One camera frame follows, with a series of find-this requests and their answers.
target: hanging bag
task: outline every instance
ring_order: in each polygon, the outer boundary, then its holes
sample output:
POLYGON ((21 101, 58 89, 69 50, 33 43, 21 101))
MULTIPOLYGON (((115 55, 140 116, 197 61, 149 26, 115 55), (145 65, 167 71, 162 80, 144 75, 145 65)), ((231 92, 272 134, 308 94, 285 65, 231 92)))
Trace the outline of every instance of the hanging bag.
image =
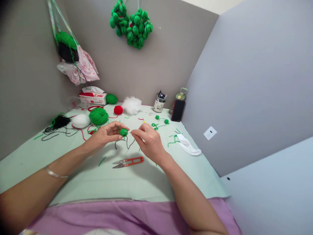
POLYGON ((79 84, 99 80, 98 71, 94 61, 92 60, 90 55, 87 52, 85 52, 78 44, 77 39, 75 38, 72 30, 67 24, 57 3, 55 2, 55 0, 47 1, 53 35, 59 47, 59 55, 62 57, 63 60, 63 63, 61 63, 62 69, 60 70, 64 74, 66 74, 76 86, 79 84), (58 12, 59 15, 61 16, 71 36, 68 35, 66 32, 61 31, 56 12, 58 12), (56 33, 54 19, 57 23, 58 33, 56 33))

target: hand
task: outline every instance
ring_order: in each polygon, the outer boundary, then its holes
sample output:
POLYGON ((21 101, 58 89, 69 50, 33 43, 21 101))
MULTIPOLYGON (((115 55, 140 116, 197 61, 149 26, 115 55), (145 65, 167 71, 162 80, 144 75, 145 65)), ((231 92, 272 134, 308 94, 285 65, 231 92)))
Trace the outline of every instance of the hand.
POLYGON ((117 128, 127 129, 123 123, 114 121, 108 125, 99 128, 81 147, 87 152, 89 156, 94 155, 102 149, 107 143, 121 140, 123 137, 117 132, 117 128))
POLYGON ((138 130, 132 130, 131 134, 143 153, 159 166, 162 167, 171 158, 162 145, 160 134, 149 124, 142 124, 138 130))

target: table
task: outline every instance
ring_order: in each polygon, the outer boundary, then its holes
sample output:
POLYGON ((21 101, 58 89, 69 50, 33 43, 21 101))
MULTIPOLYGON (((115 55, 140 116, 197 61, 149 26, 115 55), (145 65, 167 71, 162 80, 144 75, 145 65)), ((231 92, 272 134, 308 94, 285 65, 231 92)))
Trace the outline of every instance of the table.
MULTIPOLYGON (((115 105, 104 107, 110 117, 116 116, 113 113, 114 107, 115 105)), ((70 117, 77 114, 77 111, 71 110, 67 113, 67 116, 70 117)), ((229 193, 221 179, 203 154, 191 156, 178 143, 170 144, 168 147, 168 143, 174 140, 174 137, 169 136, 175 135, 175 131, 178 129, 191 142, 194 148, 198 148, 184 125, 181 122, 171 121, 168 109, 164 109, 159 114, 155 113, 150 106, 143 106, 142 112, 137 115, 128 116, 123 113, 117 118, 110 118, 109 121, 121 121, 132 130, 139 128, 143 123, 143 120, 139 120, 139 118, 144 119, 148 124, 158 123, 158 120, 155 119, 156 115, 170 121, 169 125, 158 129, 165 150, 173 156, 174 160, 194 181, 205 197, 228 197, 229 193)), ((83 132, 86 139, 90 137, 87 128, 84 128, 83 132)), ((41 141, 41 137, 34 140, 40 134, 26 141, 13 153, 0 161, 1 192, 9 189, 84 142, 81 131, 72 137, 66 137, 65 134, 60 133, 48 141, 41 141)), ((129 135, 128 145, 133 140, 133 137, 129 135)), ((137 142, 134 142, 129 150, 126 148, 125 141, 117 142, 116 146, 117 149, 121 149, 116 150, 114 143, 109 143, 99 153, 88 158, 69 177, 68 181, 51 201, 50 206, 89 199, 134 199, 150 202, 175 200, 166 175, 159 166, 156 166, 154 162, 145 157, 143 152, 139 150, 137 142), (115 161, 140 156, 144 157, 144 162, 141 164, 112 169, 115 166, 112 163, 115 161)))

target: black phone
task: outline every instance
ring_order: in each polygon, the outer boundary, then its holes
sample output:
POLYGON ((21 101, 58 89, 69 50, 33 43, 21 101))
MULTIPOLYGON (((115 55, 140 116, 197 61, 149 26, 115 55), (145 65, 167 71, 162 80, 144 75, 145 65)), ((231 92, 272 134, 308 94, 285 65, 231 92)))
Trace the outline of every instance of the black phone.
POLYGON ((173 114, 171 117, 172 121, 180 122, 182 120, 185 103, 186 103, 185 101, 175 100, 173 114))

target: electrical outlet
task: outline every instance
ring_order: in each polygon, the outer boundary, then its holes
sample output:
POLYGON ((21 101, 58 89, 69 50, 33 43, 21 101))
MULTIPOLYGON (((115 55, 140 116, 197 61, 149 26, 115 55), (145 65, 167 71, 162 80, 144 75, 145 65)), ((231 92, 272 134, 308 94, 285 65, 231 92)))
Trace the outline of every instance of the electrical outlet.
POLYGON ((206 132, 204 133, 204 136, 208 140, 210 140, 216 133, 217 131, 213 127, 210 127, 209 129, 206 130, 206 132))

